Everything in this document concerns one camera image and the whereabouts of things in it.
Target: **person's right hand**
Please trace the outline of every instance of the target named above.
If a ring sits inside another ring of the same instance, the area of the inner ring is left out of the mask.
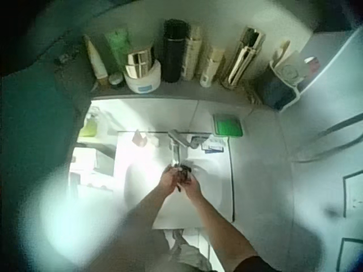
[[[190,178],[185,182],[181,183],[181,187],[185,190],[188,198],[194,202],[203,199],[200,184],[193,174],[189,174]]]

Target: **countertop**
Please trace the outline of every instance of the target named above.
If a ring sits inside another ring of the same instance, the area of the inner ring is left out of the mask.
[[[160,87],[154,92],[147,94],[137,94],[132,92],[127,86],[120,89],[109,87],[98,87],[91,93],[93,100],[101,99],[127,99],[127,98],[173,98],[215,101],[234,105],[249,105],[245,90],[250,90],[250,85],[245,83],[236,90],[230,91],[214,82],[210,88],[199,85],[197,80],[178,81],[175,83],[162,82]]]

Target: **soap dish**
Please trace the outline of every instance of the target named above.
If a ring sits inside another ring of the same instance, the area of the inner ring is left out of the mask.
[[[214,114],[214,135],[220,137],[242,137],[243,130],[240,120],[235,115]]]

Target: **person's left hand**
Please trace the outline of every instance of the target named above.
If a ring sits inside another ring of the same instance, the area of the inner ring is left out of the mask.
[[[163,171],[160,182],[158,184],[158,188],[165,194],[165,196],[169,196],[172,192],[174,192],[175,187],[178,184],[178,169],[168,165]]]

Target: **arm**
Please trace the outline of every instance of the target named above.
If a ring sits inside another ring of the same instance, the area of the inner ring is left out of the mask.
[[[168,166],[159,184],[129,213],[123,226],[133,230],[150,230],[154,224],[164,200],[176,187],[177,169]]]
[[[164,200],[175,189],[176,169],[167,167],[159,184],[127,215],[109,246],[86,271],[144,271],[150,231]]]
[[[234,271],[243,260],[258,256],[250,242],[204,198],[193,175],[181,186],[197,209],[213,249],[226,271]]]

